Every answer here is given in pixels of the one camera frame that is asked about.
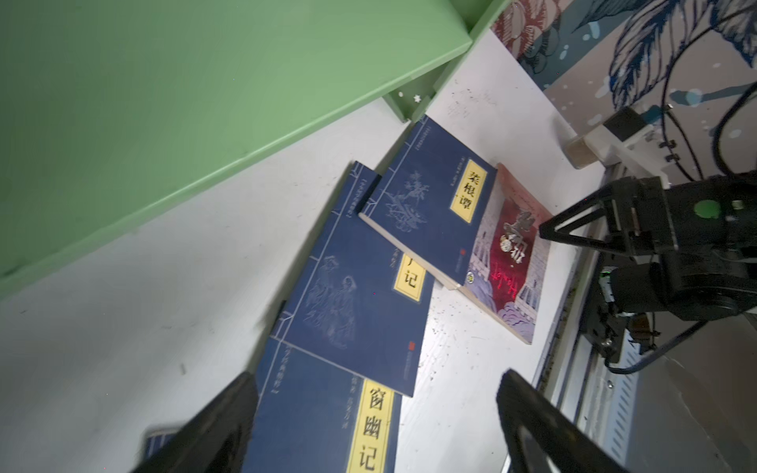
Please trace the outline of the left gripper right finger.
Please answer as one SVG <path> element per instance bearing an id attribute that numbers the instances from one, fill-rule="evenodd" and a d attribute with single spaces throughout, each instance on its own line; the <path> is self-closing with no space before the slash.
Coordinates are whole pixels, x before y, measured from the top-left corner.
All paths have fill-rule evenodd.
<path id="1" fill-rule="evenodd" d="M 513 472 L 623 472 L 514 370 L 505 372 L 496 396 Z"/>

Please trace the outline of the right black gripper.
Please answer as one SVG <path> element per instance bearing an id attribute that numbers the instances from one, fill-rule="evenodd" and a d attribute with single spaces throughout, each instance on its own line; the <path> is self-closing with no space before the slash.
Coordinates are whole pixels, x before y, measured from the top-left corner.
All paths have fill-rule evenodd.
<path id="1" fill-rule="evenodd" d="M 613 224 L 600 240 L 577 230 Z M 756 173 L 710 177 L 662 187 L 658 177 L 624 177 L 539 226 L 542 240 L 614 254 L 650 255 L 684 250 L 740 251 L 756 257 Z"/>

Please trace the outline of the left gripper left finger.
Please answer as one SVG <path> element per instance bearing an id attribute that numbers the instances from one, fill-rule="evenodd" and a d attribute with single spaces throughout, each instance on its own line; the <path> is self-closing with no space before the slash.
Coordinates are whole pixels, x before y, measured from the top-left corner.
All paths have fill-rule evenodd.
<path id="1" fill-rule="evenodd" d="M 242 372 L 136 472 L 240 472 L 258 404 L 255 377 Z"/>

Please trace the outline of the pink red illustrated book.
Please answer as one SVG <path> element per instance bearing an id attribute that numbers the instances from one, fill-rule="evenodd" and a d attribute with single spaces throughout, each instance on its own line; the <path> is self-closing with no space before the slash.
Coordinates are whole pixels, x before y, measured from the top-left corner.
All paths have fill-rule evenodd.
<path id="1" fill-rule="evenodd" d="M 474 242 L 459 291 L 531 344 L 536 327 L 550 243 L 539 225 L 551 214 L 503 165 Z"/>

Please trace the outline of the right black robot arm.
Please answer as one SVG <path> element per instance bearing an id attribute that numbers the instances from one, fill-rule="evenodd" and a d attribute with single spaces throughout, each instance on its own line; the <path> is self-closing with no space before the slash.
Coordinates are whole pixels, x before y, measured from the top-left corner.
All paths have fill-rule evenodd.
<path id="1" fill-rule="evenodd" d="M 756 305 L 756 173 L 664 188 L 622 177 L 539 227 L 540 238 L 650 262 L 608 275 L 621 313 L 736 317 Z"/>

